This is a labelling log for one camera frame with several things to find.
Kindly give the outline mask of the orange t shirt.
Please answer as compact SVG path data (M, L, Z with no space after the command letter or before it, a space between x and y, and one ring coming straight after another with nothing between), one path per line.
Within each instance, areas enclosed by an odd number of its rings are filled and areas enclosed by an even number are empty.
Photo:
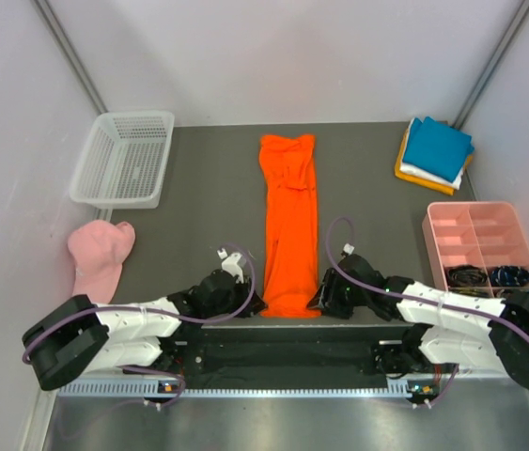
M315 137L265 135L259 164L266 182L264 318L311 319L319 287Z

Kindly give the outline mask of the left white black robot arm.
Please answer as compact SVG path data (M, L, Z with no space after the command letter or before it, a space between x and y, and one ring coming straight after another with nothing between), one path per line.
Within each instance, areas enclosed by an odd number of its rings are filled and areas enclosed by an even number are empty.
M175 336L184 325L250 318L265 308L250 277L223 270L147 303L98 304L75 295L25 332L23 362L44 391L116 367L163 373L176 362Z

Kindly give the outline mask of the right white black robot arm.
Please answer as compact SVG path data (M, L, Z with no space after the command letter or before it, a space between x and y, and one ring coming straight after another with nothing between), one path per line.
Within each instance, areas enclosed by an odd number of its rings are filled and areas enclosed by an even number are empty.
M401 276L383 277L363 258L346 255L327 270L310 310L348 319L364 306L384 320L410 324L401 339L404 365L457 365L506 374L529 390L529 294L481 298Z

